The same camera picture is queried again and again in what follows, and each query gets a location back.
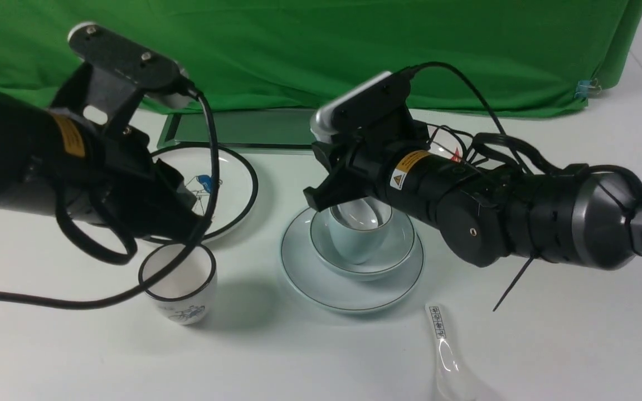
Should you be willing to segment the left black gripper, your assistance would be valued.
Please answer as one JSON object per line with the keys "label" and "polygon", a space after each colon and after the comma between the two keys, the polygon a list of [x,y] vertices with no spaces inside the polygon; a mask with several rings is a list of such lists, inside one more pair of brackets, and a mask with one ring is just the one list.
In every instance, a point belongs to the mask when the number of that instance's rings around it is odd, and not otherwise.
{"label": "left black gripper", "polygon": [[48,161],[48,213],[59,228],[81,236],[76,222],[118,231],[126,238],[183,243],[201,217],[181,173],[148,151],[149,136],[130,122],[90,121],[50,109],[56,153]]}

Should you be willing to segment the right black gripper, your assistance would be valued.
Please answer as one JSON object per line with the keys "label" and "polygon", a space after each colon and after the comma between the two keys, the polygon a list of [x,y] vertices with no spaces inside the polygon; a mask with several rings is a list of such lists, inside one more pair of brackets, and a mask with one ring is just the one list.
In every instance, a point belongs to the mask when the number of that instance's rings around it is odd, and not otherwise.
{"label": "right black gripper", "polygon": [[329,144],[313,142],[313,155],[328,175],[303,190],[308,206],[321,212],[371,197],[408,215],[437,215],[439,157],[430,153],[428,124],[413,121],[406,132],[408,138],[383,139],[360,130]]}

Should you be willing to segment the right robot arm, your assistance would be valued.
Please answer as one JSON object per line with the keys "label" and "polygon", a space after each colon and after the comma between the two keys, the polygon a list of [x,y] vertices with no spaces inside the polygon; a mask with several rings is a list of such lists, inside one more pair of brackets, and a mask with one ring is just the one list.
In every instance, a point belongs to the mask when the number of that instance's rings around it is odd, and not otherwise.
{"label": "right robot arm", "polygon": [[515,255],[613,271],[642,256],[642,182],[632,171],[558,168],[524,140],[501,134],[476,134],[471,147],[500,166],[431,153],[418,121],[415,132],[398,125],[316,141],[314,157],[328,176],[305,197],[318,212],[374,198],[438,230],[477,267]]}

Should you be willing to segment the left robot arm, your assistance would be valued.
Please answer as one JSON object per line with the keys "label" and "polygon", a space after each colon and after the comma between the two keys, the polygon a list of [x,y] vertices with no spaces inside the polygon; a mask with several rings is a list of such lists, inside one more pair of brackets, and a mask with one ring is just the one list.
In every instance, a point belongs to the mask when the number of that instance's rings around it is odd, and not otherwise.
{"label": "left robot arm", "polygon": [[93,195],[136,238],[186,241],[200,221],[193,196],[148,142],[140,130],[104,135],[81,116],[0,93],[0,209],[54,216],[61,198],[73,220],[107,227]]}

